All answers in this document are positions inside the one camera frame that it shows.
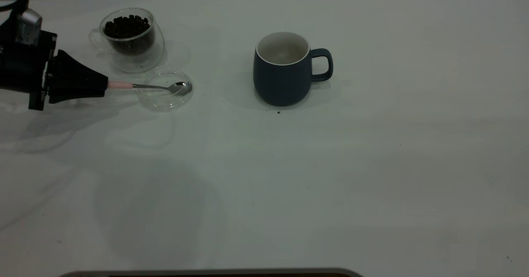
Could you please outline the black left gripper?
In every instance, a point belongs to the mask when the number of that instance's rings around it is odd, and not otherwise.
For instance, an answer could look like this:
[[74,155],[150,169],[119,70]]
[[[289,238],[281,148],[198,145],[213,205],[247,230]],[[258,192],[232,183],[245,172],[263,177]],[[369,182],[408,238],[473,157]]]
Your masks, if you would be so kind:
[[[42,31],[37,45],[24,45],[16,42],[15,32],[15,19],[1,25],[0,87],[28,93],[29,109],[43,110],[46,92],[50,104],[105,96],[107,76],[77,62],[63,50],[53,57],[55,33]],[[46,66],[45,91],[42,82]]]

